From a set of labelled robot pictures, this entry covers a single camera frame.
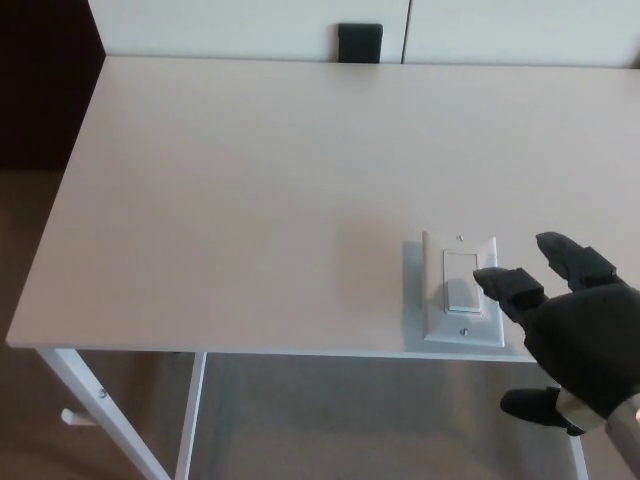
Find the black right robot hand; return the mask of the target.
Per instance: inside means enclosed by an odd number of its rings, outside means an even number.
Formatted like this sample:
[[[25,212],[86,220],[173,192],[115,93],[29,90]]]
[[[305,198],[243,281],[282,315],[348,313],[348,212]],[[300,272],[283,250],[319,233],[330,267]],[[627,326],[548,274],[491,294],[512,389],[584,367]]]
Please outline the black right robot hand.
[[[501,409],[520,420],[580,436],[639,393],[639,292],[591,247],[556,232],[537,245],[569,293],[549,297],[522,268],[481,268],[473,277],[524,332],[524,346],[554,380],[513,389]]]

